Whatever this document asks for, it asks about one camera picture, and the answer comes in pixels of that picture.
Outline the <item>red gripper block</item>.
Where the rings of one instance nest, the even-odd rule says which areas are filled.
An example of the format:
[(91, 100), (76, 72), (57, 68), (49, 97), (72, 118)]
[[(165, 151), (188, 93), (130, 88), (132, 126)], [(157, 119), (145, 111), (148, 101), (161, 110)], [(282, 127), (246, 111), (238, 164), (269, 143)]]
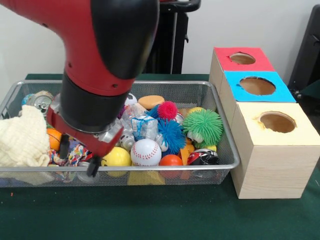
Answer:
[(95, 177), (99, 169), (99, 157), (107, 155), (122, 136), (123, 126), (117, 119), (101, 133), (85, 133), (70, 127), (60, 115), (60, 105), (51, 104), (47, 111), (47, 121), (62, 134), (59, 147), (59, 158), (66, 159), (69, 152), (69, 136), (75, 138), (94, 154), (89, 162), (86, 174)]

